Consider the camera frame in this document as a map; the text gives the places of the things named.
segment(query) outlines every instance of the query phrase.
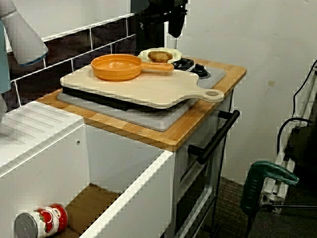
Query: white wall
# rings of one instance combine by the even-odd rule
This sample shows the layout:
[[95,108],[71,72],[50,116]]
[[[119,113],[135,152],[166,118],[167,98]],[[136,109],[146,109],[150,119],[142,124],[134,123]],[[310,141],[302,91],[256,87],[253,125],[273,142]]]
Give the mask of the white wall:
[[241,116],[230,131],[222,170],[243,184],[252,163],[275,160],[278,129],[291,117],[292,96],[317,58],[317,1],[191,0],[187,8],[178,50],[248,70],[235,89]]
[[130,13],[130,0],[12,0],[41,38]]

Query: wooden cutting board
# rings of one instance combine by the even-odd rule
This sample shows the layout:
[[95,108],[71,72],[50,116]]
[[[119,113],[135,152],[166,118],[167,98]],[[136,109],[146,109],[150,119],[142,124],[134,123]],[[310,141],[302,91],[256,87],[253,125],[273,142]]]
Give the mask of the wooden cutting board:
[[186,71],[141,72],[128,81],[110,82],[96,77],[91,65],[60,79],[63,87],[116,98],[153,108],[166,109],[190,98],[218,103],[223,92],[197,86],[198,75]]

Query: tomato can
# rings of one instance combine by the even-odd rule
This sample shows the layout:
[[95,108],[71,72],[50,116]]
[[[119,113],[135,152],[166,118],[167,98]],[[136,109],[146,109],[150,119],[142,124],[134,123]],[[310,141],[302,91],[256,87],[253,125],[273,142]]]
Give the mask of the tomato can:
[[17,216],[14,222],[16,238],[45,238],[64,231],[68,217],[66,209],[58,203]]

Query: orange pan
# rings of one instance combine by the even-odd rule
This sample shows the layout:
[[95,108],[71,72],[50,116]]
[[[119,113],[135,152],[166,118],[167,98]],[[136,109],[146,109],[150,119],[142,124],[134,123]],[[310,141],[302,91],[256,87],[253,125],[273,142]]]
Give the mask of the orange pan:
[[170,72],[174,70],[171,63],[147,63],[136,56],[114,54],[95,58],[91,62],[95,76],[108,81],[125,81],[138,76],[142,69]]

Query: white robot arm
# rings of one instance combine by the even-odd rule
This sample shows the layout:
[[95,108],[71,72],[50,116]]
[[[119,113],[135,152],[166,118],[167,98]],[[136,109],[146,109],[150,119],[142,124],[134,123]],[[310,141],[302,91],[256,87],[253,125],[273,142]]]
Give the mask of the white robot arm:
[[0,0],[0,123],[7,110],[1,94],[11,89],[3,26],[19,65],[34,64],[48,53],[42,39],[23,19],[14,3],[11,0]]

